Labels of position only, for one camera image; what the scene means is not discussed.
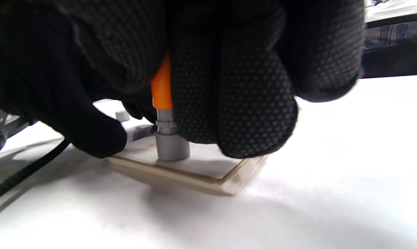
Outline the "person's left hand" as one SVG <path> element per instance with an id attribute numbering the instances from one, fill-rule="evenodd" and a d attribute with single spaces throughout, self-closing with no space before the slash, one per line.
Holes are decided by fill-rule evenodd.
<path id="1" fill-rule="evenodd" d="M 151 101 L 122 101 L 121 102 L 128 114 L 138 120 L 145 118 L 150 123 L 155 123 L 157 120 L 157 111 L 152 106 Z"/>

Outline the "person's right hand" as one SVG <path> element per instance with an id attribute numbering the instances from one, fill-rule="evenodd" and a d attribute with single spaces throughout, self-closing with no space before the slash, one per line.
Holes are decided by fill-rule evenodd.
<path id="1" fill-rule="evenodd" d="M 182 137 L 256 157 L 292 135 L 296 96 L 351 90 L 363 41 L 362 0 L 0 0 L 0 109 L 108 157 L 127 135 L 93 102 L 150 102 L 169 52 Z"/>

